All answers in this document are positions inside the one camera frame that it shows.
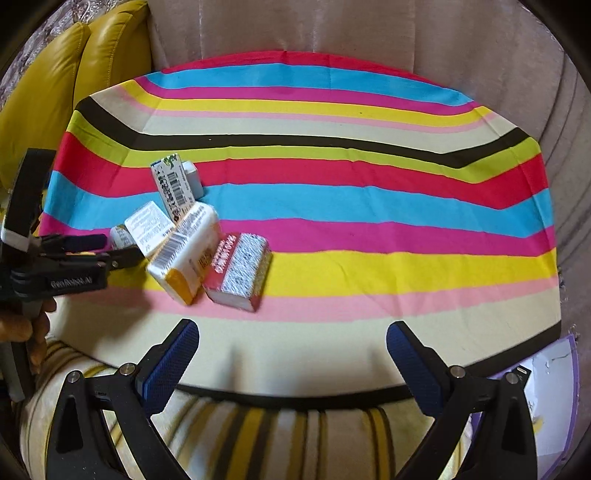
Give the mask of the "person's hand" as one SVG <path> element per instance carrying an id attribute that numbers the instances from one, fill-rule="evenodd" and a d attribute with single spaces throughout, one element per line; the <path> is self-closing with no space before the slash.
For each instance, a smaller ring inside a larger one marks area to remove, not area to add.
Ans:
<path id="1" fill-rule="evenodd" d="M 32 320 L 15 313 L 1 313 L 0 341 L 25 343 L 27 346 L 30 369 L 38 374 L 47 354 L 46 336 L 50 331 L 48 313 L 56 311 L 53 298 L 42 302 L 40 313 Z"/>

